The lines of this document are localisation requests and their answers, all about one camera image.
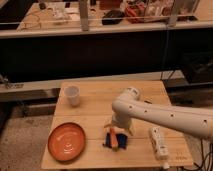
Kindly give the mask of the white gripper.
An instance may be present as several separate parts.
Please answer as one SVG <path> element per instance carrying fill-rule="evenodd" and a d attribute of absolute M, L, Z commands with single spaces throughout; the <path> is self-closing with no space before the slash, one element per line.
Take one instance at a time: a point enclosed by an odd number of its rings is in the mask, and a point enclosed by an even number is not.
<path fill-rule="evenodd" d="M 132 119 L 128 116 L 121 116 L 118 114 L 113 114 L 111 120 L 107 124 L 105 124 L 104 127 L 118 127 L 120 129 L 123 129 L 130 135 L 133 135 L 134 132 Z"/>

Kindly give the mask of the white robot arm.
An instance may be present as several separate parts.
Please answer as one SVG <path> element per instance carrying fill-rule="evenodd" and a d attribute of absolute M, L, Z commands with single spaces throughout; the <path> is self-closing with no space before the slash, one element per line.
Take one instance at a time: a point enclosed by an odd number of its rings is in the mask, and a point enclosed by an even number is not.
<path fill-rule="evenodd" d="M 131 119 L 143 120 L 213 143 L 213 110 L 150 104 L 140 101 L 140 91 L 126 88 L 112 101 L 110 125 L 128 130 Z"/>

